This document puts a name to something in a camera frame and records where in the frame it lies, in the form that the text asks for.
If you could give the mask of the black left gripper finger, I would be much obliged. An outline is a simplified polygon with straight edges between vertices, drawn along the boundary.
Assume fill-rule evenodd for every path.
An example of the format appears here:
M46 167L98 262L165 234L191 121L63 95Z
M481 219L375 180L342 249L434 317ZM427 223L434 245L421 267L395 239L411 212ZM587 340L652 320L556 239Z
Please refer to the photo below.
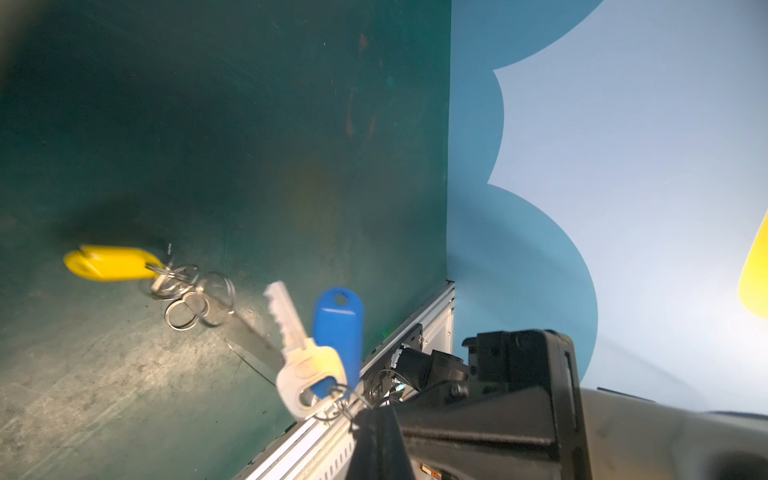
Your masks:
M353 418L352 425L355 447L346 479L415 479L392 406L361 410Z

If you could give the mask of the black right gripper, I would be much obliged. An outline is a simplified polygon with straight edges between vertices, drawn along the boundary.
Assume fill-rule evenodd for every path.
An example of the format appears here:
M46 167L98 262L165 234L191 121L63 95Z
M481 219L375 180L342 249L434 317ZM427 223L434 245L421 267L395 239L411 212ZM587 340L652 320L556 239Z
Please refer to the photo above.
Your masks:
M467 338L470 380L483 390L449 401L444 389L395 408L408 454L458 479L589 479L591 466L574 344L553 330Z

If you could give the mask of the blue key tag with key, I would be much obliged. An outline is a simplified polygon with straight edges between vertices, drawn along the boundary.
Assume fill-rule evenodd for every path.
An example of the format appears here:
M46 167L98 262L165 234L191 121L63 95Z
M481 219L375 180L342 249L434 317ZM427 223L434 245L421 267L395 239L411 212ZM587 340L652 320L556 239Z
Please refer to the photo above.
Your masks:
M290 414L303 421L347 400L361 379L361 299L346 288L327 290L316 302L308 333L283 282L269 284L264 295L282 336L284 366L276 388Z

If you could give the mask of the grey ring-shaped metal plate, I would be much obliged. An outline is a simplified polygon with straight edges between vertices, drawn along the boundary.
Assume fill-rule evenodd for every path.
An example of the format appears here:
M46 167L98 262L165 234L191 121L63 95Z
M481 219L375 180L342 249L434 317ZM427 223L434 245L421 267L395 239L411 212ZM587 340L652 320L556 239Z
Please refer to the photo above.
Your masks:
M229 277L192 264L176 265L172 259L147 260L144 267L154 274L151 297L166 303L163 321L169 328L188 332L200 326L212 331L270 386L277 384L282 354L270 332L237 309L237 290Z

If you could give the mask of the yellow key tag with ring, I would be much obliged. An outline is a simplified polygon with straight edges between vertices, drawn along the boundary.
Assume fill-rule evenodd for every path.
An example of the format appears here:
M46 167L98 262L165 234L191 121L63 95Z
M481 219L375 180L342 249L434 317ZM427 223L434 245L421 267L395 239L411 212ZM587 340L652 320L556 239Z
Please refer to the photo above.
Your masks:
M64 255L67 269L78 277L97 282L152 279L167 265L138 248L83 245Z

